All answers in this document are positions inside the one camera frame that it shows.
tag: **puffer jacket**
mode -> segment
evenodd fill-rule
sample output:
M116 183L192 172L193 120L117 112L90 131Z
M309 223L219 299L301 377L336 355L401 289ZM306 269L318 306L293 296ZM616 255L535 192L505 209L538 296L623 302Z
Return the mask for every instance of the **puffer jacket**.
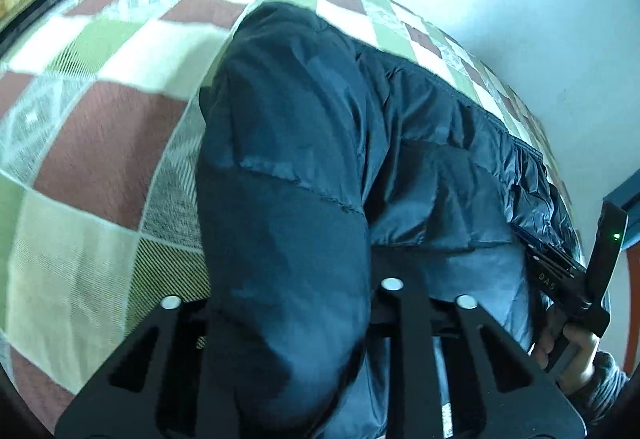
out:
M250 422L279 438L384 432L376 264L431 297L473 295L529 347L536 296L510 223L579 250L542 156L492 114L277 2L241 23L200 106L207 361Z

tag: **plaid fabric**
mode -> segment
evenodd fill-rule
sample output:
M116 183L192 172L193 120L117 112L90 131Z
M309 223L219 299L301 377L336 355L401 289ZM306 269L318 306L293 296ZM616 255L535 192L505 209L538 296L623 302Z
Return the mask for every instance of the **plaid fabric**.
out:
M18 387L28 364L77 393L161 298L208 294L196 94L263 1L66 0L0 61L0 328ZM538 120L449 35L391 0L285 1L495 114L569 205Z

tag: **silver screw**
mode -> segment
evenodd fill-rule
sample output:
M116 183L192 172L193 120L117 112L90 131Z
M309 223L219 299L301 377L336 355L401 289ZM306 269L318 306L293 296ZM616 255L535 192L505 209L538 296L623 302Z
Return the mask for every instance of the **silver screw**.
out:
M478 300L473 298L471 295L463 294L456 298L456 304L461 309L475 309L478 307Z
M160 307L162 307L162 309L177 309L178 307L180 307L180 304L182 303L182 300L179 296L175 296L175 295L171 295L171 296L165 296L164 298L162 298L162 300L160 300Z
M399 278L385 278L380 285L387 291L400 291L404 287L404 282Z

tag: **person's hand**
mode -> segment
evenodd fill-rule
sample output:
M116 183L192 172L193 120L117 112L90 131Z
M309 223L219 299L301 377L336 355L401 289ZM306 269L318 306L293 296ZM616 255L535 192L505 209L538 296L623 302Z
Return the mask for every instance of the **person's hand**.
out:
M549 362L548 355L554 348L551 329L557 321L558 311L552 305L546 312L546 326L531 353L531 357L538 362L542 369L546 369ZM588 330L573 324L566 324L562 332L564 332L567 340L580 346L580 352L567 365L558 381L562 392L565 395L570 395L584 387L593 377L593 358L598 351L600 339Z

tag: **jacket sleeve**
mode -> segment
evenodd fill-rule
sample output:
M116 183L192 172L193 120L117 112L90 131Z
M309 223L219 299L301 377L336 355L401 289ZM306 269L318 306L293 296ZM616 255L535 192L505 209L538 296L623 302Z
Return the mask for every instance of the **jacket sleeve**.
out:
M609 353L598 352L593 364L596 369L591 381L569 396L588 429L596 426L607 414L629 381Z

